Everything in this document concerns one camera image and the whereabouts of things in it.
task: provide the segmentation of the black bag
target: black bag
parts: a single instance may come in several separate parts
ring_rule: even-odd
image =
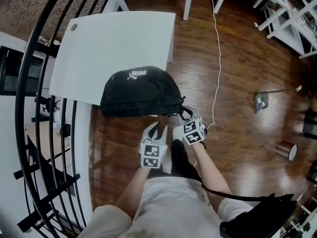
[[[106,83],[100,107],[104,117],[183,113],[179,89],[164,70],[146,66],[115,73]]]

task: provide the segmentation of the black railing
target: black railing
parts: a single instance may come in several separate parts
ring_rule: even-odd
[[[26,216],[18,226],[23,232],[26,232],[30,228],[34,228],[38,233],[40,233],[43,237],[47,237],[43,233],[43,229],[48,230],[53,237],[59,237],[58,232],[64,234],[67,237],[77,237],[78,234],[83,230],[86,226],[86,220],[84,218],[84,214],[81,207],[81,202],[78,193],[78,185],[77,180],[80,178],[79,174],[76,174],[75,169],[75,149],[74,149],[74,133],[75,133],[75,118],[76,118],[76,107],[77,102],[74,101],[73,103],[73,110],[72,110],[72,121],[71,121],[71,135],[70,135],[70,143],[71,143],[71,161],[72,161],[72,177],[70,177],[66,172],[66,158],[65,152],[69,149],[65,149],[65,112],[66,112],[66,103],[67,99],[63,99],[62,104],[62,111],[61,111],[61,153],[58,156],[62,157],[62,176],[63,181],[60,182],[60,173],[59,170],[56,169],[55,166],[55,159],[57,155],[54,155],[54,145],[53,145],[53,113],[54,113],[54,100],[55,96],[51,96],[50,100],[50,110],[49,110],[49,141],[50,141],[50,152],[51,152],[51,159],[46,161],[41,152],[41,141],[40,141],[40,98],[36,98],[36,113],[35,113],[35,133],[36,133],[36,143],[33,146],[33,151],[36,151],[32,155],[32,164],[30,163],[30,151],[31,147],[30,144],[25,144],[25,134],[24,134],[24,104],[25,104],[25,96],[26,96],[26,83],[27,77],[30,70],[31,59],[33,56],[34,51],[40,51],[45,54],[43,65],[41,68],[41,74],[39,78],[39,84],[37,88],[37,96],[42,95],[42,87],[44,76],[46,73],[46,67],[48,64],[49,56],[56,57],[58,52],[58,47],[53,44],[54,40],[56,39],[57,33],[62,25],[62,22],[71,7],[74,0],[69,0],[60,15],[58,22],[56,23],[55,30],[49,40],[47,46],[39,45],[38,39],[40,34],[43,30],[44,25],[46,24],[49,15],[51,14],[54,6],[56,5],[58,0],[48,0],[46,6],[44,7],[32,33],[26,48],[26,51],[23,56],[20,73],[18,77],[18,86],[16,91],[16,101],[15,101],[15,131],[16,131],[16,142],[18,148],[18,155],[21,164],[21,171],[16,172],[14,175],[16,179],[23,177],[24,178],[24,190],[25,190],[25,199],[27,204],[27,209],[29,216]],[[84,8],[86,2],[88,0],[82,0],[80,3],[74,18],[78,17]],[[91,15],[96,8],[96,5],[99,0],[94,0],[91,8],[89,9],[88,15]],[[102,13],[103,9],[106,6],[108,0],[103,2],[103,5],[99,11]],[[39,189],[36,181],[35,171],[40,170],[42,179],[44,181],[44,185],[46,188],[47,195],[44,198],[40,198],[39,196]],[[48,170],[52,173],[53,182],[48,179]],[[34,212],[30,210],[29,198],[27,194],[27,187],[29,189],[30,195],[32,197],[33,205],[34,205]],[[75,191],[75,196],[77,199],[77,205],[80,212],[80,218],[84,226],[80,225],[79,218],[77,217],[74,202],[72,199],[71,188]],[[68,200],[70,203],[70,208],[72,211],[72,215],[74,216],[75,223],[71,222],[69,213],[65,207],[64,201],[67,198],[62,197],[62,192],[66,192],[68,195]],[[63,212],[58,212],[53,199],[59,197],[61,207]]]

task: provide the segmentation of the forearm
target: forearm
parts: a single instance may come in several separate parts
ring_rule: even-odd
[[[134,218],[138,210],[144,184],[150,170],[150,168],[139,168],[116,204],[116,206],[128,214],[131,219]]]
[[[199,173],[205,187],[211,190],[231,194],[226,180],[213,163],[212,159],[204,149],[204,146],[200,143],[193,144],[192,146],[199,167]],[[217,211],[219,204],[224,198],[209,192],[207,192],[207,195],[213,208]]]

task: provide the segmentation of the white t-shirt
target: white t-shirt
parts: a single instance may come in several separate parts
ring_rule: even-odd
[[[178,177],[147,180],[134,220],[115,206],[96,208],[79,238],[218,238],[219,225],[252,207],[224,199],[218,214],[200,182]]]

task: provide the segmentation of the wooden floor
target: wooden floor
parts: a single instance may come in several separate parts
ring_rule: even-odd
[[[188,21],[182,20],[184,3],[127,0],[130,10],[176,13],[174,58],[167,72],[186,96],[185,104],[197,108],[205,124],[209,124],[219,71],[211,0],[192,0]],[[269,108],[254,113],[254,93],[298,86],[297,72],[302,68],[298,54],[274,38],[267,39],[265,31],[254,27],[254,22],[260,24],[263,19],[250,2],[225,0],[216,19],[222,72],[214,105],[216,125],[209,129],[207,151],[236,194],[260,196],[276,192],[299,196],[315,158],[316,143],[302,137],[302,124],[298,124],[298,117],[310,105],[308,99],[295,93],[274,94]],[[172,118],[160,119],[176,124]],[[142,131],[156,120],[105,119],[94,107],[90,159],[94,208],[116,202],[138,167]],[[294,162],[274,153],[281,140],[298,145]],[[193,162],[193,153],[188,152]]]

